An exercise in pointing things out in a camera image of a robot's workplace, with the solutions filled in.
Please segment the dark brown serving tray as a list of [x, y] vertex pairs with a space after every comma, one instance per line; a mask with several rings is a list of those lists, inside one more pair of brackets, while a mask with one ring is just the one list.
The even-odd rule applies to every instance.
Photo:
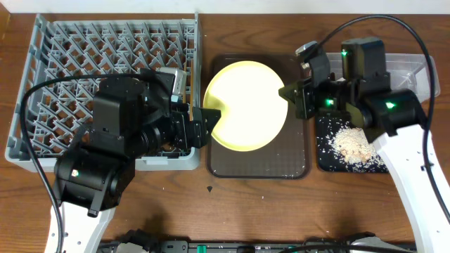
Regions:
[[[254, 60], [267, 65], [284, 84], [292, 84], [304, 76], [294, 56], [244, 53], [216, 56], [212, 61], [211, 74], [242, 60]], [[309, 122], [296, 118], [295, 107], [290, 105], [281, 132], [258, 150], [232, 151], [212, 140], [207, 148], [207, 168], [211, 174], [223, 179], [302, 179], [311, 171], [312, 134]]]

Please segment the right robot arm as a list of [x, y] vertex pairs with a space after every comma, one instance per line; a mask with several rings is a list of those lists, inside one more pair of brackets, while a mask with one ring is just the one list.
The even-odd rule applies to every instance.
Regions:
[[306, 79], [284, 86], [279, 95], [310, 119], [322, 112], [344, 113], [364, 130], [385, 163], [406, 210], [418, 252], [449, 251], [449, 183], [426, 127], [425, 112], [409, 89], [393, 90], [384, 43], [376, 37], [341, 44], [341, 80], [335, 80], [326, 52], [316, 41], [299, 47]]

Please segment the clear plastic bin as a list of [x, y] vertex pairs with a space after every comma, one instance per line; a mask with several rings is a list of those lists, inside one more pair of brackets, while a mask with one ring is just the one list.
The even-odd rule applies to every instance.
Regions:
[[[342, 57], [340, 53], [327, 53], [330, 70], [336, 80], [343, 80]], [[410, 89], [422, 103], [430, 99], [430, 74], [424, 55], [421, 54], [385, 54], [387, 71], [391, 75], [391, 89]], [[435, 75], [435, 97], [440, 94], [437, 71]]]

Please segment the grey dishwasher rack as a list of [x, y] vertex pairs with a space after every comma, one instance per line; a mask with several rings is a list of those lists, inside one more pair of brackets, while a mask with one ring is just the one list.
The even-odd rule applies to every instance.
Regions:
[[189, 103], [193, 59], [193, 103], [200, 106], [201, 35], [198, 18], [50, 22], [38, 15], [18, 93], [32, 92], [27, 130], [44, 171], [53, 171], [78, 128], [92, 120], [100, 74], [187, 64]]

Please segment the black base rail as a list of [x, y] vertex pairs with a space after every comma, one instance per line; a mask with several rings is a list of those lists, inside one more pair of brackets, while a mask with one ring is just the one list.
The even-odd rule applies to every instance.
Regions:
[[[245, 243], [228, 243], [228, 242], [186, 242], [181, 240], [162, 241], [159, 243], [158, 249], [152, 252], [161, 253], [238, 253], [238, 252], [254, 252], [254, 253], [277, 253], [284, 249], [292, 249], [307, 245], [327, 245], [327, 242], [305, 242], [300, 244], [245, 244]], [[130, 242], [119, 243], [102, 242], [97, 249], [101, 253], [116, 252], [146, 252], [143, 246], [132, 244]]]

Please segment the yellow plate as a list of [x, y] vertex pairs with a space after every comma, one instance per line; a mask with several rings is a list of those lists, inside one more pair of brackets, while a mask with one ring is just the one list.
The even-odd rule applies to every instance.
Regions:
[[288, 102], [278, 90], [284, 84], [270, 67], [256, 61], [231, 63], [213, 76], [203, 106], [221, 111], [213, 139], [229, 150], [249, 152], [263, 148], [280, 133]]

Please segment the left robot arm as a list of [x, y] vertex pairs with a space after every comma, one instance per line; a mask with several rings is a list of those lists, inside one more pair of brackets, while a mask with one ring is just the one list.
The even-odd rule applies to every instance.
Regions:
[[94, 95], [93, 119], [81, 125], [57, 159], [47, 252], [95, 252], [136, 160], [165, 145], [186, 150], [208, 144], [221, 113], [183, 101], [182, 70], [110, 74]]

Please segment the rice and nutshell waste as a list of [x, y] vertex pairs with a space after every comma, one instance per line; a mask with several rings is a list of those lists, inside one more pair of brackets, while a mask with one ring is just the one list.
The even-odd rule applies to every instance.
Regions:
[[373, 152], [376, 153], [374, 146], [367, 141], [360, 128], [353, 127], [340, 132], [336, 134], [334, 141], [334, 148], [342, 153], [346, 162], [352, 160], [365, 162], [373, 155]]

